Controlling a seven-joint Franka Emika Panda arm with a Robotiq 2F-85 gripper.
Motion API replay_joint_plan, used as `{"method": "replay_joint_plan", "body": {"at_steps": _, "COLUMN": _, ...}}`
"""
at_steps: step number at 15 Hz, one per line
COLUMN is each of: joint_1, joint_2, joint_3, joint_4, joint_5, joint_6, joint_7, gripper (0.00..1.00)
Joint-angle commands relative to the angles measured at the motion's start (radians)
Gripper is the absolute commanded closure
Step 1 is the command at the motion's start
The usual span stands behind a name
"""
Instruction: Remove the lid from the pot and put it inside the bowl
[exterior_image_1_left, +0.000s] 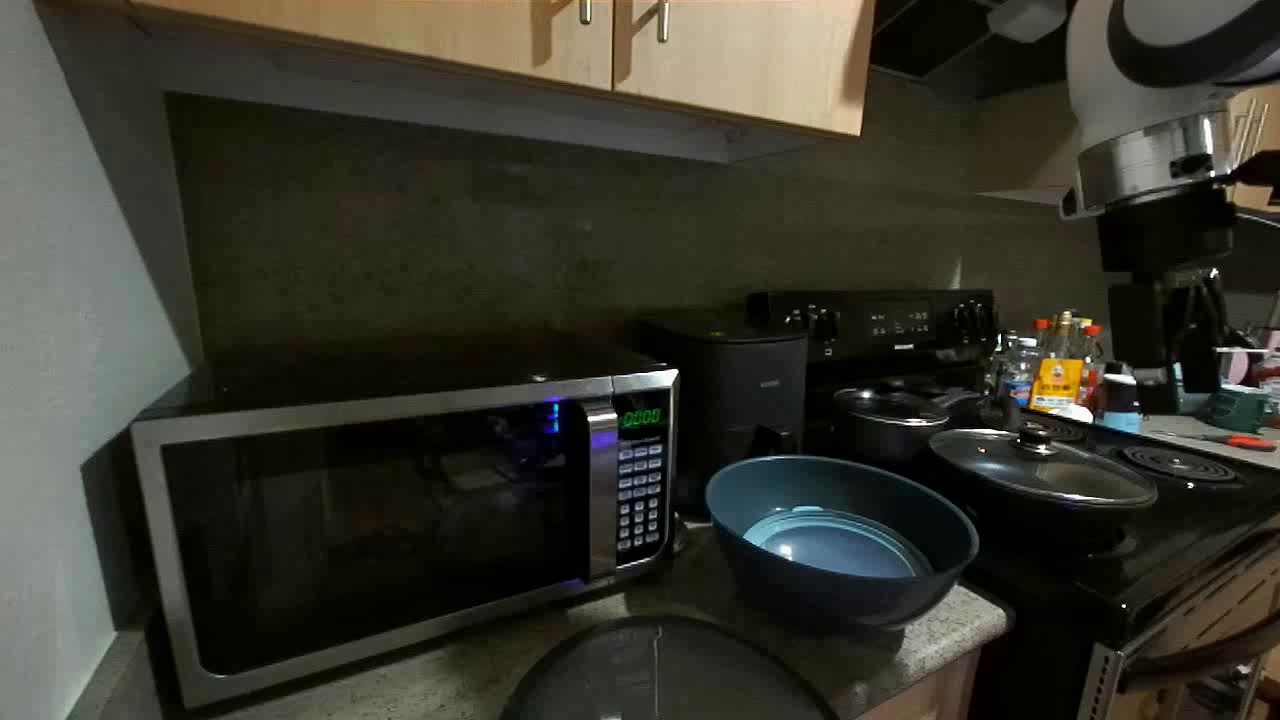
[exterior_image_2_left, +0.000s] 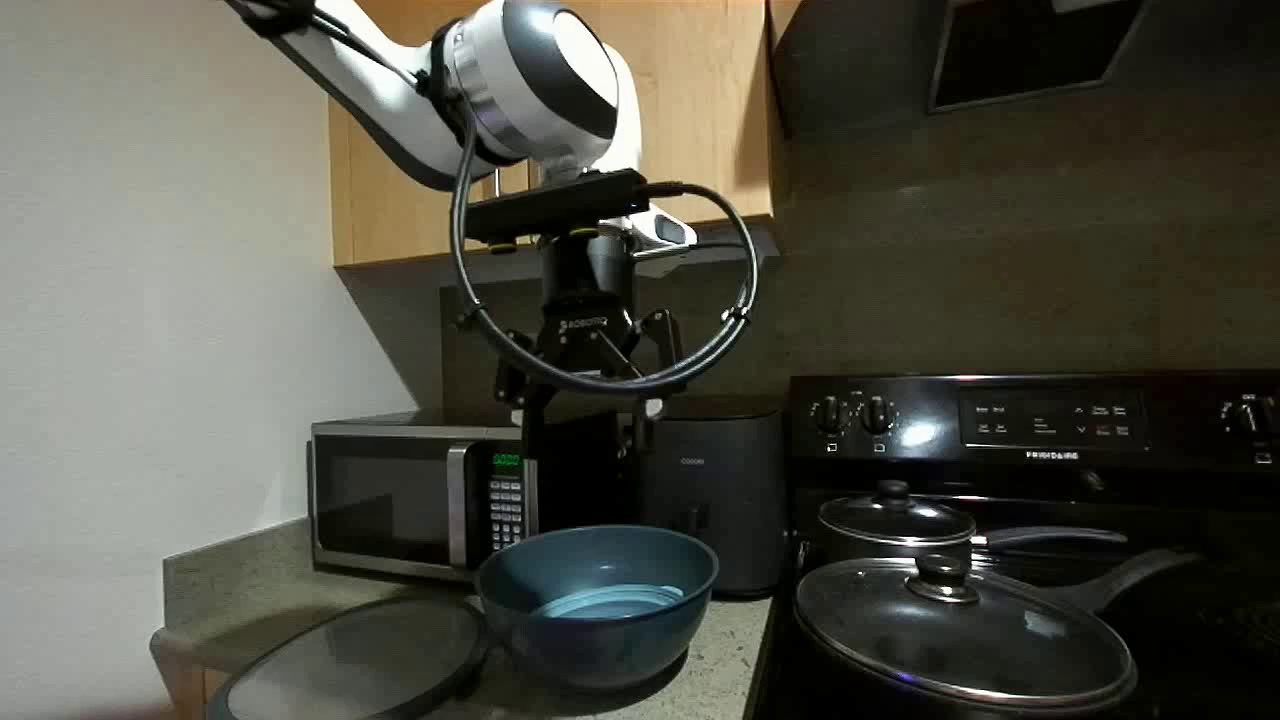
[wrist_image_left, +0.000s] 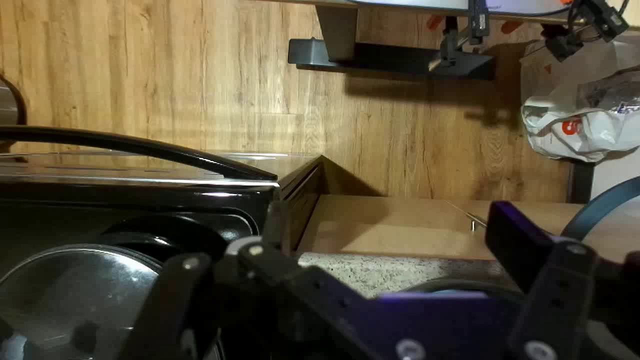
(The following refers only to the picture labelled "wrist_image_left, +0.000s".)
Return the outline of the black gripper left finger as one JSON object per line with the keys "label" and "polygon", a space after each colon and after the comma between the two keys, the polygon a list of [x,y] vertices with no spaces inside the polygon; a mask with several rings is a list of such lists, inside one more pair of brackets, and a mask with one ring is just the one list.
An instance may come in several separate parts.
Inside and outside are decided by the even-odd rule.
{"label": "black gripper left finger", "polygon": [[373,360],[356,328],[361,299],[266,241],[223,241],[188,217],[123,225],[159,258],[122,360]]}

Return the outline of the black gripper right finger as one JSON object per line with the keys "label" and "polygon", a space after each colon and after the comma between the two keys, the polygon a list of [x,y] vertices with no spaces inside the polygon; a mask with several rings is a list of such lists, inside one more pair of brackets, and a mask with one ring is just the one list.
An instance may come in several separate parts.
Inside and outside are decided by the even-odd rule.
{"label": "black gripper right finger", "polygon": [[621,263],[537,228],[512,202],[492,202],[486,246],[523,293],[505,340],[509,360],[615,360],[587,335],[599,323],[621,350],[640,354],[638,254]]}

